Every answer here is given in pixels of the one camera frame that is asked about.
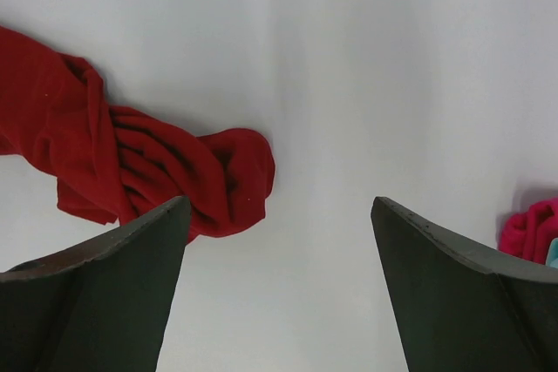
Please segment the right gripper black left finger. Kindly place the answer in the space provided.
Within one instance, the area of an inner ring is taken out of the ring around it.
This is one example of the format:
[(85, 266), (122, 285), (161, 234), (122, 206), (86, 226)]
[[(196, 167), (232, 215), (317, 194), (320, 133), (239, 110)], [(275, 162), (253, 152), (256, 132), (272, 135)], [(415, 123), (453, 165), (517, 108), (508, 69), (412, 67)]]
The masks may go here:
[(2, 370), (156, 370), (190, 219), (177, 197), (3, 272)]

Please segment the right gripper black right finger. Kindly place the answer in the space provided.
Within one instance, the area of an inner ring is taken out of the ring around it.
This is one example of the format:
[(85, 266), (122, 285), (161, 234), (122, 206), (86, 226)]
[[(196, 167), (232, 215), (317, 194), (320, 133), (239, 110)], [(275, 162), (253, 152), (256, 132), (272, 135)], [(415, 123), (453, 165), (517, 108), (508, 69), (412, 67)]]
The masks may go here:
[(377, 197), (371, 224), (410, 371), (555, 371), (557, 271)]

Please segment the red t shirt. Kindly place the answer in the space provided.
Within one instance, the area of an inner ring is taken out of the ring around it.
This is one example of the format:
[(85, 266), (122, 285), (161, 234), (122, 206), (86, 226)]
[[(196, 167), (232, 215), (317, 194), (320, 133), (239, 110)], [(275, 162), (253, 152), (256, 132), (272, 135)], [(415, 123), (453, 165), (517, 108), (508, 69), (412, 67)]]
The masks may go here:
[(81, 57), (1, 30), (1, 152), (57, 181), (58, 208), (127, 224), (177, 197), (191, 202), (189, 238), (240, 233), (261, 221), (276, 165), (251, 129), (193, 134), (105, 99)]

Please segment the pink folded t shirt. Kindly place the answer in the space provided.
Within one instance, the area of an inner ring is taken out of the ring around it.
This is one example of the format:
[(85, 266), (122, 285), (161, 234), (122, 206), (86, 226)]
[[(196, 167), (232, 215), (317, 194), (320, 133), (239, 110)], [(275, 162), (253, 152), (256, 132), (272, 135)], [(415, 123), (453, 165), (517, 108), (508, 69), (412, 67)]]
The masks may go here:
[(534, 203), (512, 215), (500, 233), (498, 249), (514, 257), (544, 265), (557, 239), (557, 198)]

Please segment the light blue folded t shirt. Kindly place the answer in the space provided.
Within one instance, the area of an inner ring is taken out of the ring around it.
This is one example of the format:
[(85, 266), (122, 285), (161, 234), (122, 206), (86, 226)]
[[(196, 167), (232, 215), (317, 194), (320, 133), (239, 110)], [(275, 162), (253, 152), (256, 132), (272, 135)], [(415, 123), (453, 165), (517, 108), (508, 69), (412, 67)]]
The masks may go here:
[(548, 267), (558, 268), (558, 238), (555, 238), (550, 242), (546, 265)]

